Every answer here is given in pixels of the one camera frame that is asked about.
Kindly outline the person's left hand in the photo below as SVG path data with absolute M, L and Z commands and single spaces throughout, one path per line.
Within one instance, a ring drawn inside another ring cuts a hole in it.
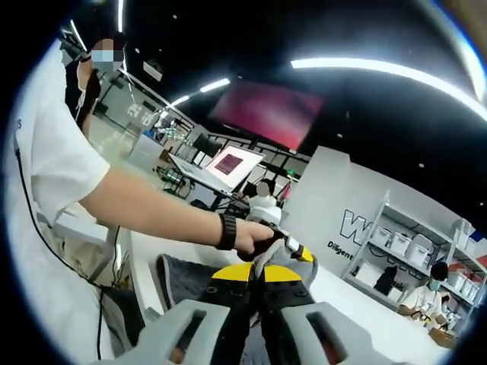
M 276 229 L 253 221 L 237 219 L 234 249 L 244 262 L 252 262 L 285 235 Z

